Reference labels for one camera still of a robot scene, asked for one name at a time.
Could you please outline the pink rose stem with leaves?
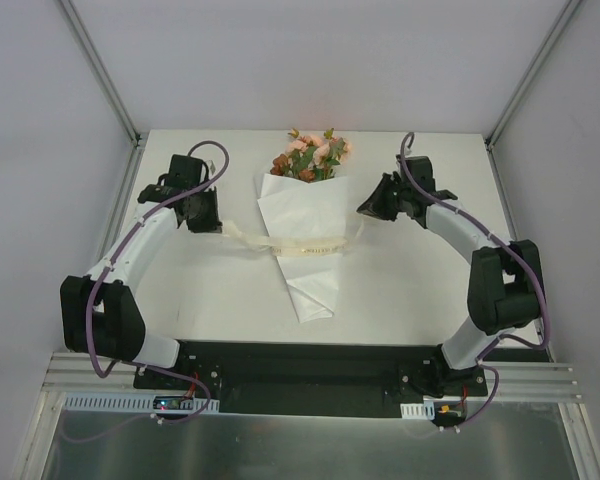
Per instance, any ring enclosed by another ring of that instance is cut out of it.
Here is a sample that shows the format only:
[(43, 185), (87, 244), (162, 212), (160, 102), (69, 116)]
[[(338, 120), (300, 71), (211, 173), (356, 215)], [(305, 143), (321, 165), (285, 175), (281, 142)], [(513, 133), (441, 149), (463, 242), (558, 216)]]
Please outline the pink rose stem with leaves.
[[(316, 134), (302, 134), (297, 129), (292, 129), (288, 133), (290, 143), (294, 140), (295, 137), (304, 135)], [(347, 161), (348, 157), (351, 155), (352, 147), (347, 139), (341, 136), (336, 136), (333, 128), (325, 131), (322, 135), (316, 136), (328, 140), (330, 144), (330, 153), (325, 157), (321, 164), (313, 164), (313, 169), (316, 173), (316, 180), (314, 182), (330, 180), (335, 177), (338, 168)]]

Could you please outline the cream printed ribbon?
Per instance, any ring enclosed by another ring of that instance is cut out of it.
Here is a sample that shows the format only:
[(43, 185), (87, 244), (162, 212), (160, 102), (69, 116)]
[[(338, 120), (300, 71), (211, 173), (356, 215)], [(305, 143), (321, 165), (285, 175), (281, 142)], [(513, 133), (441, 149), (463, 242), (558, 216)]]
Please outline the cream printed ribbon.
[(266, 229), (273, 226), (285, 236), (257, 235), (241, 230), (232, 220), (222, 226), (222, 235), (233, 239), (246, 248), (268, 251), (276, 257), (320, 257), (341, 253), (351, 248), (362, 235), (365, 222), (361, 220), (352, 235), (347, 233), (350, 215), (336, 211), (309, 209), (278, 212), (263, 217)]

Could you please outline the translucent white wrapping paper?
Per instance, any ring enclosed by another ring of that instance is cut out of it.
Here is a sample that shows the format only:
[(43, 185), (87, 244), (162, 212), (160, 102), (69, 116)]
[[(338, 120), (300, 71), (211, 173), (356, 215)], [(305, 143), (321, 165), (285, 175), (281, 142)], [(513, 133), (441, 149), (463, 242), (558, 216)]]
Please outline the translucent white wrapping paper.
[(297, 320), (334, 316), (347, 244), (348, 180), (265, 174), (257, 200)]

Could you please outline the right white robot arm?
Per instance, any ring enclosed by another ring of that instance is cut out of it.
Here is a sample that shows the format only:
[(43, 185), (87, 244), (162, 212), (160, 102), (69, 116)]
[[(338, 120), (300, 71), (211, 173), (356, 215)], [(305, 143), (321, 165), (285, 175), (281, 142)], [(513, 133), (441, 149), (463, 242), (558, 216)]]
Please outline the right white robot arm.
[(546, 348), (546, 339), (532, 343), (515, 333), (546, 317), (540, 255), (534, 242), (501, 239), (466, 212), (452, 192), (437, 189), (428, 157), (396, 160), (398, 170), (382, 176), (358, 213), (383, 221), (404, 213), (469, 265), (467, 319), (408, 375), (412, 389), (441, 398), (473, 379), (480, 362), (502, 340)]

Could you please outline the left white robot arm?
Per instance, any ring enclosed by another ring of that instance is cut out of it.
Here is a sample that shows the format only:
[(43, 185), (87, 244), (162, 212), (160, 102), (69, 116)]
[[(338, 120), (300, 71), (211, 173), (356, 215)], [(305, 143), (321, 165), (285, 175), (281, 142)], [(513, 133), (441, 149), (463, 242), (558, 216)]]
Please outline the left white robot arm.
[(169, 169), (139, 194), (132, 220), (105, 256), (83, 276), (68, 276), (60, 287), (65, 346), (120, 362), (157, 366), (168, 388), (184, 387), (190, 363), (180, 343), (147, 327), (134, 298), (165, 242), (185, 225), (191, 233), (218, 233), (217, 190), (201, 189), (210, 167), (190, 155), (172, 156)]

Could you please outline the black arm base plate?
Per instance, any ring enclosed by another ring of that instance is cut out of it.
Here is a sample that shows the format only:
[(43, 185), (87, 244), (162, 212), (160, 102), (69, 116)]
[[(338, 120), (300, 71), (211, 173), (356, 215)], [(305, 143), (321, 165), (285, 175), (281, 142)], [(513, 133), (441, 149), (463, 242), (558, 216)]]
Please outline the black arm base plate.
[(487, 396), (480, 366), (454, 371), (439, 347), (185, 341), (173, 368), (138, 364), (136, 390), (166, 391), (170, 412), (188, 388), (208, 411), (229, 414), (396, 418), (427, 399)]

